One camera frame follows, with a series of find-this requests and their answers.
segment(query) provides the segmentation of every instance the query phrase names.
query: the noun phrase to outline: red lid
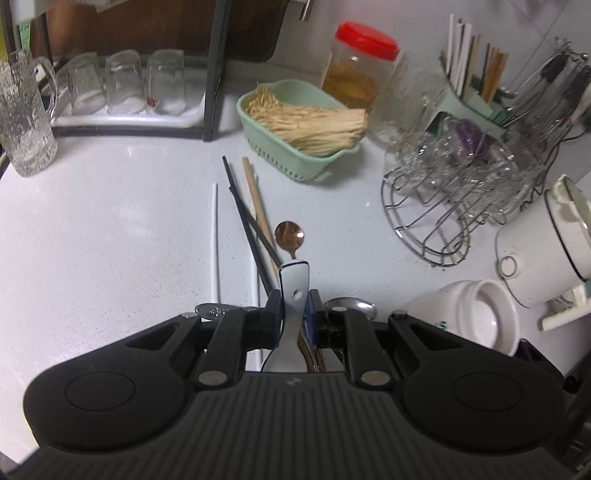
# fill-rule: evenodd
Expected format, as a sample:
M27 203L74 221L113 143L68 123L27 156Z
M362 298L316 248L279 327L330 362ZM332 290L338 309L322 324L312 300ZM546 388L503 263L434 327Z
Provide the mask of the red lid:
M396 40L379 30L357 22L341 23L336 29L335 38L355 50L382 60L394 61L400 52Z

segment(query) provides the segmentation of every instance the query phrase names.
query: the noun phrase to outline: white table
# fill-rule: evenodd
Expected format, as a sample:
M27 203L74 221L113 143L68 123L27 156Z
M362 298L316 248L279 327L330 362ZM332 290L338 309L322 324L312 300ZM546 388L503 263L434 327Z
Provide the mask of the white table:
M244 198L247 155L272 228L306 232L298 257L326 301L356 296L389 313L465 279L495 278L492 226L473 234L466 261L432 268L389 227L379 196L383 152L364 141L324 185L296 183L254 154L226 98L223 137L69 138L29 179L0 181L0 451L20 462L35 448L22 395L41 371L210 300L211 185L219 183L221 301L250 303L249 248L221 162ZM538 331L544 308L521 309L524 336L563 372L591 346L591 325Z

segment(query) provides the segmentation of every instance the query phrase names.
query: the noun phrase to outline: ribbed black surface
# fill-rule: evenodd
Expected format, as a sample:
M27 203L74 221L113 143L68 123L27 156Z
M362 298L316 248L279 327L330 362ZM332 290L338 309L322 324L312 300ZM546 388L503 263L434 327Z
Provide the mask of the ribbed black surface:
M344 374L245 374L200 393L152 441L110 454L50 447L15 480L560 480L572 472L542 448L508 456L458 452L416 431L386 393Z

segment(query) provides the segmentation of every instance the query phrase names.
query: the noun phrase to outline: white tray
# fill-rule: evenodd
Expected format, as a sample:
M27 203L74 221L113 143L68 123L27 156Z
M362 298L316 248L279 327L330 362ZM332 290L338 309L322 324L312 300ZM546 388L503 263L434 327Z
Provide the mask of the white tray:
M207 73L203 69L185 69L187 110L179 116L157 115L149 109L133 115L113 115L107 113L106 106L91 115L72 115L70 92L65 88L60 89L56 116L50 123L52 127L82 127L88 125L138 127L149 125L151 127L179 129L201 125L205 106L206 76Z

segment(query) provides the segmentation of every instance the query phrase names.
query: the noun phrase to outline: glass mug handle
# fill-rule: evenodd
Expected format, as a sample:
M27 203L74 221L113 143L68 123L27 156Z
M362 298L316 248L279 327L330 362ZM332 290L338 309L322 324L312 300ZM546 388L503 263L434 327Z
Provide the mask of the glass mug handle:
M41 65L49 79L49 89L51 90L51 97L46 112L47 116L49 117L49 120L51 120L56 114L57 95L59 92L56 71L53 69L53 65L46 57L37 57L36 59L33 59L33 65Z

